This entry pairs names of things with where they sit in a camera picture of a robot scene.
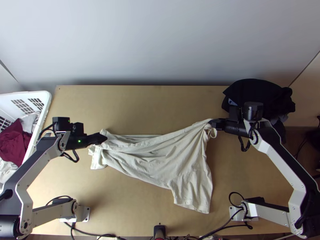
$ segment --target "white laundry basket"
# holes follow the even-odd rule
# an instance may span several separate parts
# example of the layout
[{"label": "white laundry basket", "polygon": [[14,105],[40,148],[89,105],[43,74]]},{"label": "white laundry basket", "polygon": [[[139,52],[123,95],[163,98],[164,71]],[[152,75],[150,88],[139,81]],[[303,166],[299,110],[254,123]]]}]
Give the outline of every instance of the white laundry basket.
[{"label": "white laundry basket", "polygon": [[0,94],[0,132],[10,126],[17,118],[36,111],[41,112],[36,128],[30,139],[23,163],[32,155],[38,135],[51,103],[51,94],[47,91],[13,92]]}]

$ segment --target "floor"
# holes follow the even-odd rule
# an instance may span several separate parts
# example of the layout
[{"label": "floor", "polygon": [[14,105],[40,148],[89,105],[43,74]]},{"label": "floor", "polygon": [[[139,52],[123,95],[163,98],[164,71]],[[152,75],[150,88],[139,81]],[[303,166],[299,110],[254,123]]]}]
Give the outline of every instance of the floor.
[{"label": "floor", "polygon": [[[310,130],[309,128],[287,128],[287,144],[285,147],[288,151],[294,155],[301,143],[304,139],[305,132]],[[300,164],[313,176],[319,174],[315,169],[319,165],[320,161],[320,153],[314,150],[314,148],[310,144],[306,144],[300,154],[298,161]],[[242,236],[223,236],[224,239],[229,240],[273,240],[276,238],[280,238],[285,236],[285,234],[256,234],[256,235],[242,235]],[[126,237],[128,240],[150,240],[151,237]],[[28,240],[70,240],[70,236],[51,236],[51,235],[30,235]],[[76,240],[95,240],[96,237],[86,237],[86,236],[76,236]],[[290,240],[299,240],[297,236],[293,236],[287,238]],[[311,240],[320,240],[320,236],[310,238]]]}]

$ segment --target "wire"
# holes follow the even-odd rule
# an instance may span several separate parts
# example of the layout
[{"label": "wire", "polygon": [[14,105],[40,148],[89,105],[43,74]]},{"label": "wire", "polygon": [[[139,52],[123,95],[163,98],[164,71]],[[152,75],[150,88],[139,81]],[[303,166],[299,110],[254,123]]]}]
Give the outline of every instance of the wire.
[{"label": "wire", "polygon": [[205,238],[207,238],[207,237],[210,237],[211,235],[213,235],[213,234],[215,234],[216,232],[219,232],[219,231],[221,231],[221,230],[223,230],[223,229],[225,229],[225,228],[233,227],[233,226],[228,226],[228,227],[226,227],[226,225],[233,219],[234,216],[236,216],[237,213],[239,213],[239,212],[241,212],[241,211],[243,211],[243,209],[239,209],[238,211],[236,211],[236,212],[231,216],[231,218],[229,218],[229,220],[228,220],[225,224],[223,224],[221,227],[219,227],[219,228],[217,228],[216,230],[213,230],[213,231],[211,231],[211,232],[203,235],[203,236],[200,237],[198,240],[203,240],[203,239],[205,239]]},{"label": "wire", "polygon": [[55,131],[54,131],[53,129],[50,129],[51,127],[54,126],[54,124],[55,124],[55,123],[47,126],[46,128],[44,128],[44,129],[40,132],[40,134],[39,134],[39,136],[38,136],[38,141],[39,141],[39,139],[42,137],[43,133],[44,133],[45,131],[48,131],[48,130],[51,130],[51,131],[54,133],[54,135],[57,136],[57,134],[55,133]]},{"label": "wire", "polygon": [[[255,137],[256,137],[256,142],[255,142],[254,144],[257,144],[257,142],[259,141],[258,135],[257,135],[257,133],[254,131],[255,126],[256,126],[256,124],[257,124],[258,122],[259,122],[259,121],[256,120],[256,121],[250,126],[250,129],[249,129],[249,132],[248,132],[248,136],[249,136],[249,138],[251,138],[251,139],[252,139],[252,136],[251,136],[251,135],[252,135],[252,133],[254,133],[254,135],[255,135]],[[247,141],[247,145],[246,145],[246,147],[244,147],[244,143],[243,143],[242,137],[241,137],[241,136],[238,136],[238,139],[239,139],[239,142],[240,142],[240,145],[241,145],[241,151],[243,151],[243,152],[248,151],[249,148],[250,148],[250,146],[251,146],[250,140]]]},{"label": "wire", "polygon": [[104,237],[104,238],[117,238],[119,240],[126,240],[125,238],[118,237],[118,236],[116,236],[114,234],[108,234],[108,233],[106,233],[106,234],[93,234],[93,233],[89,233],[89,232],[84,232],[84,231],[79,230],[79,229],[76,228],[76,223],[75,222],[72,225],[69,225],[66,222],[64,224],[66,224],[71,229],[70,236],[71,236],[72,240],[74,240],[73,234],[72,234],[73,231],[76,231],[76,232],[79,232],[81,234],[88,235],[88,236],[98,237],[98,239]]},{"label": "wire", "polygon": [[[235,205],[235,204],[231,201],[231,196],[232,196],[233,194],[239,195],[240,197],[242,197],[243,200],[244,200],[244,197],[243,197],[240,193],[238,193],[238,192],[231,192],[231,193],[229,194],[230,204],[231,204],[232,206],[236,207],[236,208],[239,208],[239,210],[236,211],[236,212],[231,216],[231,218],[229,218],[229,220],[228,220],[225,224],[223,224],[221,227],[219,227],[219,228],[217,228],[216,230],[213,230],[213,231],[211,231],[211,232],[203,235],[202,237],[198,238],[198,240],[203,240],[203,239],[205,239],[205,238],[207,238],[207,237],[215,234],[216,232],[219,232],[219,231],[224,230],[224,229],[226,229],[226,228],[247,227],[247,228],[249,228],[250,230],[253,229],[253,227],[252,227],[251,225],[249,225],[247,222],[244,222],[244,224],[227,226],[227,224],[233,219],[234,216],[236,216],[237,213],[239,213],[239,212],[241,212],[241,211],[244,210],[244,208],[243,208],[242,206],[237,206],[237,205]],[[247,206],[246,206],[245,204],[244,204],[244,207],[245,207],[245,209],[246,209],[246,213],[245,213],[244,216],[246,216],[247,213],[248,213],[248,209],[247,209]]]},{"label": "wire", "polygon": [[[317,129],[320,128],[320,116],[317,116],[317,119],[319,120],[319,124],[317,126]],[[302,140],[302,142],[300,143],[299,147],[298,147],[298,150],[297,150],[297,153],[294,155],[295,159],[298,160],[298,156],[299,156],[299,153],[301,151],[301,149],[303,148],[303,146],[308,142],[307,140],[307,136],[304,137],[304,139]]]},{"label": "wire", "polygon": [[0,201],[11,198],[12,195],[13,195],[13,191],[10,189],[7,189],[0,195]]},{"label": "wire", "polygon": [[70,196],[68,196],[68,195],[58,196],[58,197],[56,197],[56,198],[51,199],[49,202],[47,202],[46,206],[48,206],[49,203],[52,202],[53,200],[55,200],[55,199],[60,199],[60,198],[68,198],[69,200],[72,200],[72,199],[73,199],[72,197],[70,197]]}]

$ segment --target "black cable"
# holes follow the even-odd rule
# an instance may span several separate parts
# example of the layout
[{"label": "black cable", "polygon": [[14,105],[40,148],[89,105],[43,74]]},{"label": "black cable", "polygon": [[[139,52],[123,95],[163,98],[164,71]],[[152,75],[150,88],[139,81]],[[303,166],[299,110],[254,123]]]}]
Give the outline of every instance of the black cable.
[{"label": "black cable", "polygon": [[0,195],[0,201],[4,200],[4,199],[8,199],[11,198],[13,195],[13,191],[12,190],[5,190],[1,195]]},{"label": "black cable", "polygon": [[105,238],[117,238],[119,240],[126,240],[125,238],[118,237],[118,236],[116,236],[114,234],[108,234],[108,233],[106,233],[106,234],[93,234],[93,233],[89,233],[89,232],[84,232],[84,231],[79,230],[79,229],[76,228],[76,223],[75,222],[72,225],[69,225],[66,222],[64,224],[66,224],[69,228],[71,228],[72,231],[76,231],[76,232],[79,232],[79,233],[84,234],[84,235],[93,236],[93,237],[99,237],[99,238],[105,237]]},{"label": "black cable", "polygon": [[73,222],[72,225],[71,225],[71,228],[70,228],[70,237],[71,237],[72,240],[74,240],[74,236],[73,236],[73,233],[72,233],[72,231],[74,230],[74,225],[75,225],[75,223]]},{"label": "black cable", "polygon": [[205,239],[205,238],[207,238],[207,237],[210,237],[211,235],[213,235],[213,234],[216,233],[217,231],[222,230],[222,228],[224,228],[224,227],[233,219],[233,217],[236,216],[236,214],[239,213],[240,211],[243,211],[243,209],[239,209],[238,211],[236,211],[236,212],[231,216],[231,218],[229,218],[229,220],[228,220],[224,225],[222,225],[221,227],[217,228],[216,230],[213,230],[213,231],[211,231],[211,232],[203,235],[203,236],[200,237],[198,240],[203,240],[203,239]]},{"label": "black cable", "polygon": [[242,198],[242,200],[244,200],[244,197],[243,197],[240,193],[238,193],[238,192],[231,192],[231,193],[229,194],[229,197],[228,197],[230,204],[231,204],[232,206],[236,207],[236,208],[242,208],[242,209],[243,209],[243,207],[237,206],[237,205],[235,205],[235,204],[231,201],[231,196],[232,196],[233,194],[239,195],[239,196]]},{"label": "black cable", "polygon": [[[317,126],[317,129],[320,128],[320,116],[317,116],[317,119],[319,120],[319,124]],[[304,139],[302,140],[302,142],[300,143],[299,147],[298,147],[298,150],[297,150],[297,153],[294,155],[295,159],[298,160],[298,156],[299,156],[299,153],[301,151],[301,149],[303,148],[303,146],[308,142],[307,140],[307,136],[304,137]]]},{"label": "black cable", "polygon": [[47,202],[46,206],[48,206],[49,203],[52,202],[53,200],[59,199],[59,198],[68,198],[69,200],[72,200],[72,199],[73,199],[72,197],[70,197],[70,196],[68,196],[68,195],[58,196],[58,197],[56,197],[56,198],[51,199],[49,202]]},{"label": "black cable", "polygon": [[73,162],[77,163],[79,161],[79,156],[78,156],[78,154],[76,153],[76,151],[74,149],[72,150],[72,152],[73,152],[74,156],[76,157],[75,160],[69,154],[67,154],[66,152],[64,152],[62,154],[62,156],[66,157],[70,161],[73,161]]},{"label": "black cable", "polygon": [[300,216],[300,218],[296,221],[296,223],[294,224],[294,226],[296,228],[301,228],[303,222],[305,221],[305,219],[307,218],[307,213],[308,213],[308,210],[310,208],[310,205],[311,205],[311,202],[312,202],[312,198],[313,198],[313,194],[312,192],[309,192],[309,196],[308,196],[308,201],[307,201],[307,205],[306,205],[306,208],[303,212],[303,214]]},{"label": "black cable", "polygon": [[[254,144],[257,144],[259,139],[258,139],[258,135],[256,134],[256,132],[254,131],[255,129],[255,126],[256,124],[258,123],[258,120],[256,120],[251,126],[250,126],[250,129],[249,129],[249,132],[248,132],[248,136],[249,138],[252,139],[252,133],[254,133],[255,137],[256,137],[256,142]],[[241,151],[243,152],[246,152],[249,150],[250,146],[251,146],[251,143],[250,143],[250,140],[247,141],[247,145],[246,147],[244,147],[244,143],[243,143],[243,140],[242,140],[242,137],[241,136],[238,136],[238,139],[239,139],[239,142],[240,142],[240,145],[241,145]]]},{"label": "black cable", "polygon": [[49,126],[47,126],[46,128],[44,128],[44,129],[40,132],[40,134],[39,134],[39,136],[38,136],[38,141],[39,141],[39,139],[42,137],[43,133],[44,133],[45,131],[47,131],[47,130],[52,130],[52,129],[50,129],[50,128],[53,127],[53,126],[54,126],[54,123],[51,124],[51,125],[49,125]]},{"label": "black cable", "polygon": [[[233,219],[233,217],[236,216],[237,213],[239,213],[240,211],[243,211],[243,210],[244,210],[244,208],[243,208],[242,206],[237,206],[237,205],[235,205],[235,204],[231,201],[231,196],[232,196],[233,194],[239,195],[240,197],[242,197],[243,200],[244,200],[244,197],[243,197],[240,193],[238,193],[238,192],[231,192],[231,193],[229,194],[230,204],[231,204],[232,206],[236,207],[236,208],[239,208],[239,210],[236,211],[236,212],[231,216],[231,218],[229,218],[229,220],[228,220],[224,225],[222,225],[221,227],[217,228],[216,230],[213,230],[213,231],[211,231],[211,232],[203,235],[201,238],[198,238],[198,240],[203,240],[203,239],[205,239],[205,238],[207,238],[207,237],[215,234],[216,232],[219,232],[219,231],[221,231],[221,230],[223,230],[223,229],[226,229],[226,228],[234,228],[234,227],[243,227],[243,226],[245,226],[245,227],[249,228],[250,230],[253,229],[253,227],[252,227],[251,225],[249,225],[247,222],[244,222],[244,224],[240,224],[240,225],[226,226],[226,225]],[[246,216],[246,215],[248,214],[248,209],[247,209],[247,206],[246,206],[245,204],[244,204],[244,207],[245,207],[245,209],[246,209],[246,213],[245,213],[244,216]]]}]

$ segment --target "wooden table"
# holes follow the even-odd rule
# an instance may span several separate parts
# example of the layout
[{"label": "wooden table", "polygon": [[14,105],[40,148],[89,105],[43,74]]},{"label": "wooden table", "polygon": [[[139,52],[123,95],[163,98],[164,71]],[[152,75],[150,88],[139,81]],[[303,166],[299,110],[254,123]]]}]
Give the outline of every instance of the wooden table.
[{"label": "wooden table", "polygon": [[[224,86],[58,86],[45,126],[53,116],[83,122],[92,134],[107,128],[115,134],[166,134],[207,118],[224,118]],[[78,150],[80,161],[51,161],[29,188],[34,207],[51,198],[69,195],[91,206],[90,220],[81,230],[119,236],[151,236],[159,223],[169,236],[203,235],[229,218],[228,195],[263,196],[269,203],[287,206],[291,186],[263,153],[241,152],[238,138],[218,132],[207,145],[207,162],[214,190],[210,214],[179,207],[170,190],[134,179],[107,167],[90,170],[88,150]],[[260,219],[253,230],[229,228],[221,235],[288,232],[281,225]],[[58,220],[34,229],[36,234],[69,235]]]}]

